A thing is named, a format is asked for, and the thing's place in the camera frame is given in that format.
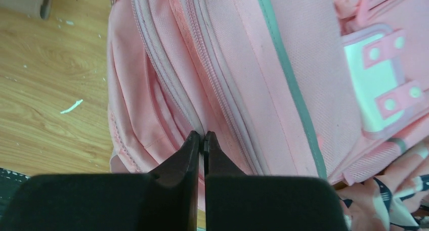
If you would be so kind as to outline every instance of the patterned cloth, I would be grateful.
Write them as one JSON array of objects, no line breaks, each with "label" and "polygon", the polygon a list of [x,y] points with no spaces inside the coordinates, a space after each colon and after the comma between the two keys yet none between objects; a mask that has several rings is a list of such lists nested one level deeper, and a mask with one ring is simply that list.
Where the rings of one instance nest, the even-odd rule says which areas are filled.
[{"label": "patterned cloth", "polygon": [[384,172],[337,191],[349,230],[423,230],[414,218],[429,192],[429,143],[419,143]]}]

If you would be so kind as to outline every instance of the white button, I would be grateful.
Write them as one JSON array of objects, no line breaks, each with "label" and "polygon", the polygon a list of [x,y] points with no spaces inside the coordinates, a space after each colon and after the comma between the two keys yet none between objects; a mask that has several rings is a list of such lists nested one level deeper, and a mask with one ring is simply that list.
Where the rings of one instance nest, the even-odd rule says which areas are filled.
[{"label": "white button", "polygon": [[420,97],[420,95],[421,95],[421,90],[419,89],[419,87],[414,86],[414,87],[412,87],[412,88],[410,89],[410,95],[411,95],[411,97],[413,97],[413,98]]},{"label": "white button", "polygon": [[378,57],[380,57],[380,49],[378,49],[378,48],[371,49],[371,51],[369,52],[369,58],[371,58],[371,60],[375,61],[378,59]]},{"label": "white button", "polygon": [[399,36],[398,38],[396,38],[396,40],[395,40],[395,47],[397,49],[403,48],[404,44],[405,44],[405,38],[403,36]]},{"label": "white button", "polygon": [[393,110],[395,106],[396,106],[396,102],[393,99],[387,99],[384,102],[384,107],[389,111]]}]

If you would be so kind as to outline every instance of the backpack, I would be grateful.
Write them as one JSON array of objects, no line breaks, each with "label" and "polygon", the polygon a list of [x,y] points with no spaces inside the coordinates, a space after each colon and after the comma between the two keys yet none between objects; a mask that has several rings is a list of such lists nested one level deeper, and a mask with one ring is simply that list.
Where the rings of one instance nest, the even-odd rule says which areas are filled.
[{"label": "backpack", "polygon": [[429,135],[429,0],[112,4],[114,172],[214,131],[246,174],[352,185]]}]

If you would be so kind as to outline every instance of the teal trim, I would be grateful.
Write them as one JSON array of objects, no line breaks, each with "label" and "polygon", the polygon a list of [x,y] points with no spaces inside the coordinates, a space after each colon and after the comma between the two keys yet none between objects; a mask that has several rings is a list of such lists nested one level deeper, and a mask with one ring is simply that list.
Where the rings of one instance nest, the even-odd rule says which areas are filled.
[{"label": "teal trim", "polygon": [[392,138],[388,139],[387,142],[397,144],[399,146],[399,148],[401,149],[401,154],[405,153],[408,150],[407,145],[405,144],[404,140],[402,140],[399,137],[392,137]]},{"label": "teal trim", "polygon": [[322,153],[320,152],[319,145],[317,143],[317,137],[314,131],[310,114],[306,107],[306,103],[304,102],[303,95],[299,90],[298,82],[296,81],[292,65],[290,64],[289,57],[286,53],[286,49],[284,47],[279,27],[277,25],[276,15],[274,13],[271,0],[258,1],[259,6],[262,9],[262,13],[264,14],[268,30],[270,31],[274,47],[276,48],[277,56],[283,68],[283,73],[286,77],[289,90],[293,97],[293,101],[295,103],[296,108],[298,109],[299,117],[301,118],[301,122],[303,124],[304,131],[307,136],[314,162],[316,163],[317,173],[319,174],[320,178],[327,179],[325,161],[323,160]]}]

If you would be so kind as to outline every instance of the zipper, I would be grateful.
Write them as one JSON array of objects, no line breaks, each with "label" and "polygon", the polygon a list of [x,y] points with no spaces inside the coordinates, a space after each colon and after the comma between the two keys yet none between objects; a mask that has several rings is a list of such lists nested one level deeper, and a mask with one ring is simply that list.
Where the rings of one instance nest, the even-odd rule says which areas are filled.
[{"label": "zipper", "polygon": [[362,28],[367,26],[369,20],[385,13],[403,0],[360,0],[356,12],[356,24]]},{"label": "zipper", "polygon": [[198,9],[199,6],[196,6],[194,0],[185,0],[185,11],[187,12],[189,16],[190,21],[190,29],[193,34],[193,39],[195,43],[195,48],[197,50],[197,53],[199,55],[199,58],[204,65],[204,70],[206,74],[208,75],[209,81],[211,86],[213,87],[214,93],[216,94],[218,98],[218,102],[220,104],[220,107],[222,109],[222,112],[225,116],[227,125],[231,132],[234,134],[234,138],[238,140],[239,146],[240,146],[240,153],[245,156],[245,160],[247,164],[251,167],[252,171],[257,174],[264,174],[260,164],[257,163],[257,161],[253,161],[252,159],[256,159],[256,154],[254,152],[253,146],[248,144],[246,146],[244,137],[250,139],[250,136],[248,135],[245,127],[239,127],[239,124],[237,122],[236,117],[234,117],[233,111],[230,107],[230,104],[234,104],[233,102],[229,102],[225,92],[222,88],[222,85],[220,83],[218,74],[216,70],[214,69],[214,66],[212,64],[209,52],[207,50],[207,47],[205,45],[204,36],[202,34],[202,28],[200,26],[200,22],[197,16],[196,9]]},{"label": "zipper", "polygon": [[[198,133],[204,135],[202,123],[199,120],[195,109],[192,107],[192,102],[188,98],[185,90],[183,89],[179,78],[173,70],[172,65],[169,65],[168,67],[170,68],[170,70],[166,69],[167,67],[164,67],[164,65],[162,64],[162,59],[158,57],[159,55],[157,54],[156,48],[160,48],[161,50],[163,50],[163,47],[160,42],[157,43],[152,39],[158,38],[159,40],[158,34],[156,34],[156,32],[150,34],[150,30],[156,30],[153,25],[148,25],[148,20],[151,20],[149,8],[147,8],[147,11],[143,11],[143,4],[141,4],[141,0],[131,1],[140,37],[142,38],[150,62],[158,75],[163,91],[170,97],[176,109],[188,121],[188,123]],[[178,87],[182,87],[181,93],[178,92]]]}]

